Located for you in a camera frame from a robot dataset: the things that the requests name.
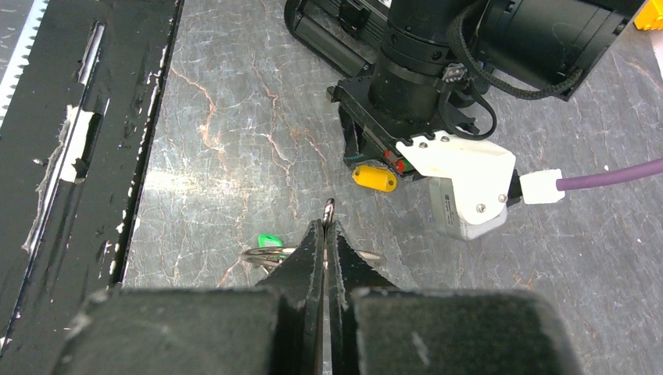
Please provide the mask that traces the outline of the keyring with keys bunch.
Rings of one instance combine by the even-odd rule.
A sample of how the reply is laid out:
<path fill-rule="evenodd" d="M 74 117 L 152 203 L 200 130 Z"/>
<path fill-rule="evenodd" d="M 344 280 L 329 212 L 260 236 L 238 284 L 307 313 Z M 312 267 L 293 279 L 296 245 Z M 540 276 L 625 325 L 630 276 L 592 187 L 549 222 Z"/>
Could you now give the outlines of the keyring with keys bunch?
<path fill-rule="evenodd" d="M 326 230 L 333 223 L 334 214 L 335 200 L 330 198 L 325 203 L 324 214 L 321 220 L 323 238 L 326 237 Z M 245 250 L 241 254 L 241 258 L 247 263 L 261 267 L 266 274 L 269 274 L 283 263 L 295 250 L 295 247 L 274 246 L 270 243 L 268 246 Z M 371 266 L 384 266 L 386 264 L 385 257 L 378 253 L 363 250 L 356 250 L 356 253 Z"/>

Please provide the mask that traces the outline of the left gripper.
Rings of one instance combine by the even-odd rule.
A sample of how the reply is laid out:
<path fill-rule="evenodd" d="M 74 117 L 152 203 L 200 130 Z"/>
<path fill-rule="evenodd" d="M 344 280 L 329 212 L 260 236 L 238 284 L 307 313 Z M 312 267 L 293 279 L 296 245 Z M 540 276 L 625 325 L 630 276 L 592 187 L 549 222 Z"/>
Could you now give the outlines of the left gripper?
<path fill-rule="evenodd" d="M 412 145 L 412 138 L 417 136 L 431 141 L 436 131 L 445 129 L 444 122 L 437 113 L 430 120 L 404 120 L 376 109 L 369 101 L 369 86 L 368 78 L 354 77 L 327 88 L 328 100 L 339 104 L 346 142 L 343 162 L 350 169 L 380 165 L 398 177 L 422 179 L 412 163 L 396 149 L 396 144 L 401 141 Z"/>

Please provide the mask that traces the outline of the black poker chip case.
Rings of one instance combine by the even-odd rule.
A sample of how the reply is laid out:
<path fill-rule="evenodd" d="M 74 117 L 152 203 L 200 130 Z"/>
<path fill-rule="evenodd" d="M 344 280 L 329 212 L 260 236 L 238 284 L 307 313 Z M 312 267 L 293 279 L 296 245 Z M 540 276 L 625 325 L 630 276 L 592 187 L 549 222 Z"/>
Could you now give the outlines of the black poker chip case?
<path fill-rule="evenodd" d="M 362 52 L 377 52 L 387 26 L 390 1 L 287 0 L 289 33 L 346 77 L 373 73 Z"/>

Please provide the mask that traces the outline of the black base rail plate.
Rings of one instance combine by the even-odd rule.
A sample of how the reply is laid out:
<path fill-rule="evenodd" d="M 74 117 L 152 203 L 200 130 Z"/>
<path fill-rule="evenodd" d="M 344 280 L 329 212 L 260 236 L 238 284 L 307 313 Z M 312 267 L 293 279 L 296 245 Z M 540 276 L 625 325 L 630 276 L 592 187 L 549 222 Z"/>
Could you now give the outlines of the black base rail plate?
<path fill-rule="evenodd" d="M 182 1 L 35 1 L 1 82 L 1 371 L 118 285 Z"/>

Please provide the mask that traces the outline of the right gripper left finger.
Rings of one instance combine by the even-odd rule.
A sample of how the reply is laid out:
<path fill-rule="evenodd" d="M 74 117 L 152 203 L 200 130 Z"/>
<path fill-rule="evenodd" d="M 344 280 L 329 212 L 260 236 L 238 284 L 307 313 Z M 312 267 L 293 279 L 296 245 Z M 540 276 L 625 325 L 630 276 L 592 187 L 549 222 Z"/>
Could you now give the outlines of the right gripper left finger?
<path fill-rule="evenodd" d="M 320 374 L 324 226 L 244 288 L 114 288 L 91 295 L 54 374 Z"/>

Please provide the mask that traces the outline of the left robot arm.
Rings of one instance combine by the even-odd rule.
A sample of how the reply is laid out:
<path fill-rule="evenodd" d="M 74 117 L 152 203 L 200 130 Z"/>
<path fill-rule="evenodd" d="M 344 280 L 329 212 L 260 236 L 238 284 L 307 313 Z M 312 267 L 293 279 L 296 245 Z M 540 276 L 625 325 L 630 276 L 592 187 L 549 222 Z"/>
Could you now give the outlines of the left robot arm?
<path fill-rule="evenodd" d="M 329 35 L 325 55 L 345 74 L 339 105 L 349 167 L 381 163 L 401 177 L 422 171 L 398 151 L 436 131 L 489 138 L 463 114 L 487 112 L 495 88 L 535 101 L 569 100 L 643 7 L 641 1 L 395 1 L 373 29 L 376 60 Z"/>

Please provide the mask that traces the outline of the orange yellow toy block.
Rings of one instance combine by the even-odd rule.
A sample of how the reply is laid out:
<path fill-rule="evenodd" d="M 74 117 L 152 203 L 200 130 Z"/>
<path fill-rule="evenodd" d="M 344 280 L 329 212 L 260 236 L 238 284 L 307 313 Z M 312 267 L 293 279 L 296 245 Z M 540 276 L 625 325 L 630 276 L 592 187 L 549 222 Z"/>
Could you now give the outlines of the orange yellow toy block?
<path fill-rule="evenodd" d="M 638 30 L 661 30 L 663 23 L 662 0 L 647 0 L 634 19 Z"/>

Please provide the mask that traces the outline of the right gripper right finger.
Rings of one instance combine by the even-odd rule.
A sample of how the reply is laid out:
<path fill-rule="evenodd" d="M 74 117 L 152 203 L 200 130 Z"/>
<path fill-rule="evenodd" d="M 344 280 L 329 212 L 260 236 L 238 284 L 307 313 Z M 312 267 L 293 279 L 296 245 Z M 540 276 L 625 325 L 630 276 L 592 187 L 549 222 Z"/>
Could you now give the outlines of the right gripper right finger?
<path fill-rule="evenodd" d="M 580 374 L 553 306 L 518 289 L 400 289 L 328 225 L 336 374 Z"/>

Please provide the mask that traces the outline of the key with yellow tag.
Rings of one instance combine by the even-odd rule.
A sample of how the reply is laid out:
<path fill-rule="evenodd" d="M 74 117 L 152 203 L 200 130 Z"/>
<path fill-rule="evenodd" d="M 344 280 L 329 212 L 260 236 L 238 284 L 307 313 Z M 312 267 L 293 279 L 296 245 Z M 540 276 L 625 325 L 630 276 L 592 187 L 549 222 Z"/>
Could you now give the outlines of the key with yellow tag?
<path fill-rule="evenodd" d="M 397 187 L 396 176 L 391 171 L 369 165 L 355 167 L 353 180 L 364 188 L 382 192 L 391 192 Z"/>

